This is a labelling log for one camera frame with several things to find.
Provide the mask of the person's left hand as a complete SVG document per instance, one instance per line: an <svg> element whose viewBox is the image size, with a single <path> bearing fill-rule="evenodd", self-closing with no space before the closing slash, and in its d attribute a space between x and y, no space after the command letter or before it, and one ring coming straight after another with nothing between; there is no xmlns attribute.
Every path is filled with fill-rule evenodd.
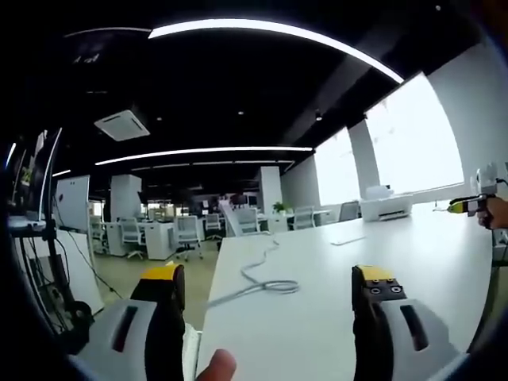
<svg viewBox="0 0 508 381"><path fill-rule="evenodd" d="M198 375L197 381L231 381L237 369L233 355L225 349L218 349L212 355L208 366Z"/></svg>

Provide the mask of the person's right hand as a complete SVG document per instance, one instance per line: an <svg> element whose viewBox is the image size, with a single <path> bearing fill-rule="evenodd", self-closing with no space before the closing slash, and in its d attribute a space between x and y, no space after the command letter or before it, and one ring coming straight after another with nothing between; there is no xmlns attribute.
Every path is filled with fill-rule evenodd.
<svg viewBox="0 0 508 381"><path fill-rule="evenodd" d="M508 228L508 202L502 198L488 198L487 208L477 213L478 223L486 229Z"/></svg>

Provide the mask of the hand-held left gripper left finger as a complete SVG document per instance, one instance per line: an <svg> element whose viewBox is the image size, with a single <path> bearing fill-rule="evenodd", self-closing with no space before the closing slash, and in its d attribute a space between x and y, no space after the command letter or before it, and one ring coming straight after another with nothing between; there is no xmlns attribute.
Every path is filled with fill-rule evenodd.
<svg viewBox="0 0 508 381"><path fill-rule="evenodd" d="M183 380L184 310L184 266L148 269L91 326L90 369L100 380Z"/></svg>

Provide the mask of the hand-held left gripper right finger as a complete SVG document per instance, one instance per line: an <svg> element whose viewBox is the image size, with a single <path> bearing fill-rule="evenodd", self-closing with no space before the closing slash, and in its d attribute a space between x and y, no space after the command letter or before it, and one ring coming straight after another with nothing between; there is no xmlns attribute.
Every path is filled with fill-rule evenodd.
<svg viewBox="0 0 508 381"><path fill-rule="evenodd" d="M355 380L430 380L463 355L447 325L389 272L352 267Z"/></svg>

